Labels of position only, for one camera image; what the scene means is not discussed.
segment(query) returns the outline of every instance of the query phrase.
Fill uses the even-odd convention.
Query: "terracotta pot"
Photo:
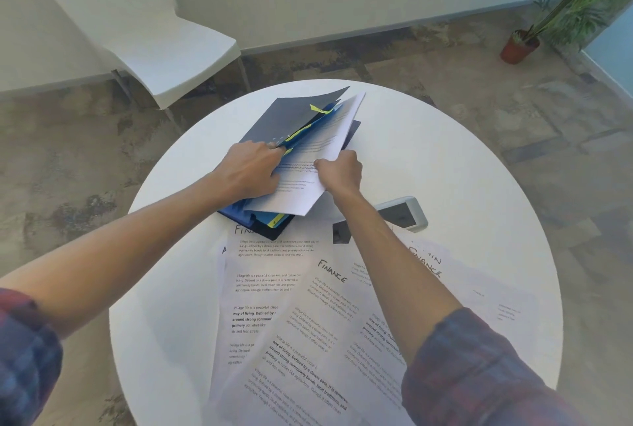
[[[526,30],[516,30],[515,33],[521,35],[521,38],[525,38],[527,35]],[[500,56],[503,61],[516,65],[526,59],[526,56],[532,53],[536,48],[541,46],[541,42],[538,38],[531,39],[527,44],[515,43],[513,35],[510,36],[506,46],[503,47],[503,51]]]

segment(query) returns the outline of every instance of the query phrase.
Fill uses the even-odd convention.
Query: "rolled-up sleeve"
[[[402,382],[403,406],[419,425],[584,425],[510,342],[471,310],[439,323]]]
[[[29,425],[61,371],[57,334],[25,294],[0,288],[0,423]]]

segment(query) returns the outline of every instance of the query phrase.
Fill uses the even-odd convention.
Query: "tabletop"
[[[270,104],[350,86],[366,92],[348,149],[363,163],[361,191],[372,204],[414,196],[429,227],[419,232],[467,266],[536,295],[536,354],[529,365],[556,387],[563,344],[557,271],[541,224],[502,162],[433,106],[373,84],[307,80],[237,98],[189,129],[151,171],[131,211],[211,171]],[[336,218],[328,193],[308,216]],[[213,214],[180,240],[110,309],[123,393],[139,426],[201,425],[218,325],[217,247],[231,222]]]

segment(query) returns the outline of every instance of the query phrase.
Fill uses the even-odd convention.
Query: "blue wall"
[[[633,6],[594,39],[585,51],[633,96]]]

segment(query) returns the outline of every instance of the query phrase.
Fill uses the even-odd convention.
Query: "baseboard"
[[[269,44],[265,46],[254,46],[250,48],[244,48],[242,54],[259,54],[268,53],[269,51],[276,51],[278,49],[290,48],[294,46],[305,46],[307,44],[321,43],[323,41],[335,41],[337,39],[352,38],[353,36],[360,36],[371,33],[381,33],[383,31],[397,30],[399,28],[408,28],[409,26],[419,25],[420,23],[441,22],[448,20],[455,20],[457,18],[463,18],[464,16],[470,16],[471,14],[480,14],[494,12],[496,10],[505,10],[506,8],[517,8],[518,6],[525,6],[532,3],[532,0],[514,1],[512,3],[503,3],[502,5],[486,6],[485,8],[477,8],[475,10],[465,10],[452,14],[441,14],[439,16],[428,16],[427,18],[419,18],[417,20],[410,20],[401,23],[392,23],[390,25],[375,26],[371,28],[363,28],[360,30],[346,31],[343,33],[334,33],[325,36],[318,36],[315,38],[299,39],[296,41],[288,41],[286,43]]]
[[[613,90],[613,92],[631,109],[633,109],[633,95],[629,93],[616,79],[607,73],[585,50],[581,50],[580,59],[582,63],[591,71],[593,76],[602,81],[605,85]]]
[[[399,28],[407,28],[409,26],[418,25],[420,23],[429,23],[429,22],[440,22],[440,21],[448,21],[455,20],[457,18],[463,18],[464,16],[470,16],[471,14],[481,14],[487,12],[493,12],[496,10],[504,10],[506,8],[516,8],[518,6],[525,6],[531,3],[531,0],[525,1],[514,1],[512,3],[504,3],[502,5],[496,6],[487,6],[485,8],[477,8],[475,10],[466,10],[463,12],[453,13],[453,14],[442,14],[440,16],[430,16],[427,18],[420,18],[417,20],[411,20],[401,23],[393,23],[390,25],[376,26],[371,28],[364,28],[360,30],[347,31],[343,33],[336,33],[326,36],[320,36],[317,38],[306,38],[296,41],[288,41],[286,43],[278,43],[278,44],[270,44],[265,46],[255,46],[250,48],[245,48],[242,50],[242,54],[258,54],[258,53],[267,53],[269,51],[276,51],[278,49],[283,49],[287,47],[293,46],[304,46],[306,44],[320,43],[322,41],[334,41],[337,39],[351,38],[353,36],[371,34],[371,33],[379,33],[383,31],[396,30]],[[126,76],[125,71],[120,72],[122,76]],[[72,86],[80,86],[83,84],[97,83],[105,80],[112,79],[110,73],[104,73],[100,75],[93,75],[81,78],[74,78],[71,80],[60,81],[56,83],[49,83],[37,86],[30,86],[27,88],[13,89],[7,91],[0,91],[0,100],[14,98],[17,96],[24,96],[28,94],[37,94],[42,93],[43,91],[50,91],[53,89],[67,88]]]

